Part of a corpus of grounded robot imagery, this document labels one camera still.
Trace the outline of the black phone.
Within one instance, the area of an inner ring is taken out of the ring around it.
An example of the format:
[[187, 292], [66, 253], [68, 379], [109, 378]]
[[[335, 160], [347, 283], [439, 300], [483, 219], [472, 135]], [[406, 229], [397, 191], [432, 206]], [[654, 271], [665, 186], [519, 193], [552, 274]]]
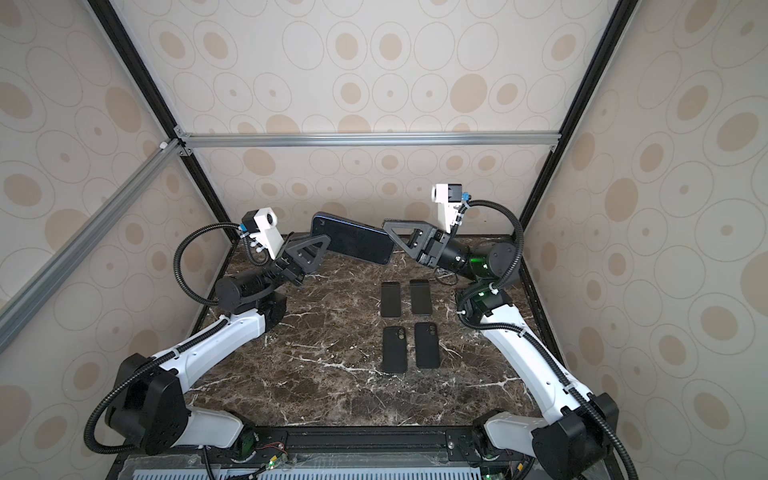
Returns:
[[380, 315], [382, 318], [399, 318], [402, 315], [401, 285], [399, 282], [381, 284]]
[[389, 263], [395, 247], [384, 230], [326, 212], [313, 216], [311, 233], [327, 235], [334, 253], [378, 265]]

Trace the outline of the black phone case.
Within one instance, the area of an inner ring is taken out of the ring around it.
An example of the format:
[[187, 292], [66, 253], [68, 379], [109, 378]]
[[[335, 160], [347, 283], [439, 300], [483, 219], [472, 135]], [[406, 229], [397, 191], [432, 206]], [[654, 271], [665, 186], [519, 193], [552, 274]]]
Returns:
[[407, 369], [406, 330], [400, 326], [385, 327], [382, 336], [382, 370], [388, 374], [401, 374]]
[[414, 326], [415, 359], [419, 369], [438, 369], [441, 364], [437, 325], [418, 322]]

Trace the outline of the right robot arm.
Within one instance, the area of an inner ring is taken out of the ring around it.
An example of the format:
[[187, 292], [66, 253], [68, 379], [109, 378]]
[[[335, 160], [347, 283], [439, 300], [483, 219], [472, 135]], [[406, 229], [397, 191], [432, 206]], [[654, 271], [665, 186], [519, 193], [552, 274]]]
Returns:
[[[494, 273], [492, 255], [478, 257], [455, 240], [460, 220], [470, 208], [489, 208], [510, 222], [511, 252], [504, 267]], [[618, 456], [626, 476], [637, 469], [616, 432], [618, 406], [608, 394], [595, 395], [571, 374], [529, 328], [506, 292], [518, 271], [524, 246], [524, 228], [508, 208], [488, 200], [468, 200], [454, 207], [448, 231], [412, 220], [383, 222], [382, 228], [412, 259], [471, 279], [455, 294], [456, 313], [465, 327], [481, 332], [502, 353], [530, 390], [540, 417], [508, 412], [491, 415], [481, 424], [494, 450], [512, 450], [535, 458], [553, 479], [581, 478], [599, 461]]]

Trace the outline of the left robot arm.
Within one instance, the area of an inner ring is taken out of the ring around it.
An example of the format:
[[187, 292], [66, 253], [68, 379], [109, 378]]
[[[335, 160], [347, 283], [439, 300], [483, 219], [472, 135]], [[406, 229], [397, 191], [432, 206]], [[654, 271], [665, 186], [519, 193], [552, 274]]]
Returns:
[[194, 240], [218, 229], [247, 233], [245, 225], [232, 222], [201, 227], [179, 244], [173, 268], [185, 293], [203, 305], [220, 307], [223, 315], [182, 343], [151, 357], [134, 354], [122, 362], [113, 389], [86, 421], [83, 443], [91, 452], [157, 455], [197, 446], [227, 450], [236, 461], [254, 455], [257, 435], [246, 419], [192, 407], [185, 394], [231, 353], [281, 322], [287, 298], [279, 287], [286, 282], [300, 285], [306, 274], [315, 272], [331, 239], [326, 234], [289, 239], [268, 268], [220, 278], [216, 297], [208, 299], [186, 283], [181, 259]]

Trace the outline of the blue phone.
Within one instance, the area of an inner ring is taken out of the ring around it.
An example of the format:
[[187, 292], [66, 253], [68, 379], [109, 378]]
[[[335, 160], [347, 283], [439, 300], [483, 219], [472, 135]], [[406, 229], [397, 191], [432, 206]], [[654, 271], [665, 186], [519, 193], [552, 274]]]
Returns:
[[433, 312], [430, 281], [414, 279], [409, 283], [411, 312], [414, 315], [429, 316]]

